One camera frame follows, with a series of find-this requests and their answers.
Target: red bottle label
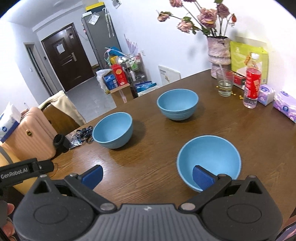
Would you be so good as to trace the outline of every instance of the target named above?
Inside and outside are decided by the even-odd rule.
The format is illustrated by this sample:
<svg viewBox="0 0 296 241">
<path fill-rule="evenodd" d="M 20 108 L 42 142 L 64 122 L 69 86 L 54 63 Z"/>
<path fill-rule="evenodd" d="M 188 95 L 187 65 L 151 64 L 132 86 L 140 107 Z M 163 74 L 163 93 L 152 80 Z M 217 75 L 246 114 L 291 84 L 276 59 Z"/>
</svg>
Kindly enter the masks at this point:
<svg viewBox="0 0 296 241">
<path fill-rule="evenodd" d="M 254 74 L 247 70 L 246 77 L 246 95 L 248 98 L 257 99 L 261 83 L 261 74 Z"/>
</svg>

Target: finger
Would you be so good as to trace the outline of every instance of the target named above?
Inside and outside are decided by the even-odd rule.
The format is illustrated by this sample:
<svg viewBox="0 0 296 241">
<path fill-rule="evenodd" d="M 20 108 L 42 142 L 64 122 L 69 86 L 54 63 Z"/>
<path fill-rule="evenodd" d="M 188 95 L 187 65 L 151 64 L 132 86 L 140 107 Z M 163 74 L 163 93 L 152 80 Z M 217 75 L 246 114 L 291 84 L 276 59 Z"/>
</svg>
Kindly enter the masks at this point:
<svg viewBox="0 0 296 241">
<path fill-rule="evenodd" d="M 9 221 L 3 226 L 2 230 L 7 237 L 10 237 L 15 233 L 15 228 L 13 224 Z"/>
<path fill-rule="evenodd" d="M 7 203 L 7 215 L 11 214 L 14 209 L 15 209 L 15 206 L 13 204 Z"/>
</svg>

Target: gray floor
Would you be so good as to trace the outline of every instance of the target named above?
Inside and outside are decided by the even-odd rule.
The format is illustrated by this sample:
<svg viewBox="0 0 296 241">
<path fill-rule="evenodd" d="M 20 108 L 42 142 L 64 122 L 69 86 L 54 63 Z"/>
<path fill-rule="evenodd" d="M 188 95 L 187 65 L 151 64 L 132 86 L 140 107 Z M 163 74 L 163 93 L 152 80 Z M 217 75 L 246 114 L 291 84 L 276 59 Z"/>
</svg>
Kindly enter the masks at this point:
<svg viewBox="0 0 296 241">
<path fill-rule="evenodd" d="M 69 90 L 67 96 L 87 122 L 116 108 L 111 94 L 105 94 L 95 77 Z"/>
</svg>

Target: pink suitcase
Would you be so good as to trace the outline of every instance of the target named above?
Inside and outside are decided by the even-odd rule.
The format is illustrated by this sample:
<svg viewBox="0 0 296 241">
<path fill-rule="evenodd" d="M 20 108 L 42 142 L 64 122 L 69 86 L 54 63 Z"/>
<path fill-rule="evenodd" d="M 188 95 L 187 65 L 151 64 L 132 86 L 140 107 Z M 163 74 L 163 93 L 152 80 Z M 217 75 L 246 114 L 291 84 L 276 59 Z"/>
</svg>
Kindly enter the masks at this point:
<svg viewBox="0 0 296 241">
<path fill-rule="evenodd" d="M 21 161 L 30 158 L 47 160 L 55 156 L 53 139 L 56 135 L 56 130 L 42 111 L 32 107 L 22 116 L 20 124 L 2 146 L 12 151 Z"/>
</svg>

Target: door lock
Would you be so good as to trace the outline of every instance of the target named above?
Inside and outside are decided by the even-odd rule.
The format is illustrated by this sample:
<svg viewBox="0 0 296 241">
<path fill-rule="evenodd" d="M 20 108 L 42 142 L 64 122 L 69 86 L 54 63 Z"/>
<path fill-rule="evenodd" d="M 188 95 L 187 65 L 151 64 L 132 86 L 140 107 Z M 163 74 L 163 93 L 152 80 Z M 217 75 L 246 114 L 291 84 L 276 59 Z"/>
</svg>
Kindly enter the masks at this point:
<svg viewBox="0 0 296 241">
<path fill-rule="evenodd" d="M 76 59 L 76 56 L 75 56 L 75 54 L 74 54 L 74 53 L 72 53 L 72 56 L 73 56 L 73 59 L 74 59 L 74 61 L 76 62 L 76 61 L 77 61 L 77 59 Z"/>
</svg>

